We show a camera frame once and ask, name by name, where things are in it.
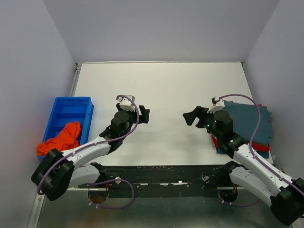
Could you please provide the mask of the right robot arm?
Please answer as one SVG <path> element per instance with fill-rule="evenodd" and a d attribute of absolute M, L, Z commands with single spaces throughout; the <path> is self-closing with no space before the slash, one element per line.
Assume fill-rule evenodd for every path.
<path fill-rule="evenodd" d="M 232 161 L 224 165 L 218 180 L 224 186 L 243 187 L 262 200 L 284 225 L 292 225 L 304 214 L 304 180 L 294 179 L 266 161 L 233 130 L 228 112 L 211 112 L 197 106 L 184 113 L 188 126 L 198 119 L 197 128 L 205 128 L 218 141 L 218 147 Z"/>

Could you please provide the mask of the orange t shirt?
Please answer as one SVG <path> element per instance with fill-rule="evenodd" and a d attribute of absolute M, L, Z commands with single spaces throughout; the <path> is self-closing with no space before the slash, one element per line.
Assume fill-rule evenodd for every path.
<path fill-rule="evenodd" d="M 81 125 L 79 121 L 67 123 L 56 137 L 49 138 L 37 146 L 37 156 L 46 156 L 52 149 L 62 152 L 78 147 L 80 143 L 77 138 L 80 132 Z"/>

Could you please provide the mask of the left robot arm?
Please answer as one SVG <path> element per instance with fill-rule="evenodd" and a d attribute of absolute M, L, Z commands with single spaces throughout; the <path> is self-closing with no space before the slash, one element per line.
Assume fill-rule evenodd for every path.
<path fill-rule="evenodd" d="M 37 186 L 37 193 L 45 195 L 50 201 L 61 197 L 67 189 L 92 184 L 102 187 L 105 183 L 105 170 L 94 159 L 116 151 L 124 139 L 139 124 L 149 122 L 150 110 L 140 105 L 134 111 L 116 106 L 111 123 L 94 140 L 76 148 L 60 152 L 50 150 L 31 176 Z"/>

